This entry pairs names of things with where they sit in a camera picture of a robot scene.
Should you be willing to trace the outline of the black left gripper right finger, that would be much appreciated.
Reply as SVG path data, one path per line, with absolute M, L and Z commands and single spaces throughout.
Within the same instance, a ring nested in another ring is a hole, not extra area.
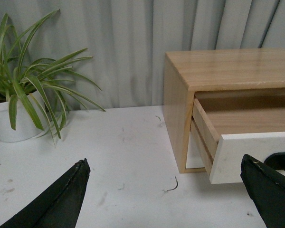
M 267 228 L 285 228 L 285 176 L 245 154 L 240 177 Z

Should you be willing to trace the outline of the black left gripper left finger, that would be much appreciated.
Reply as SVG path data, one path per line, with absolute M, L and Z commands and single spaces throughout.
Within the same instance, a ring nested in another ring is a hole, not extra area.
M 2 228 L 74 228 L 90 175 L 87 159 L 79 160 Z

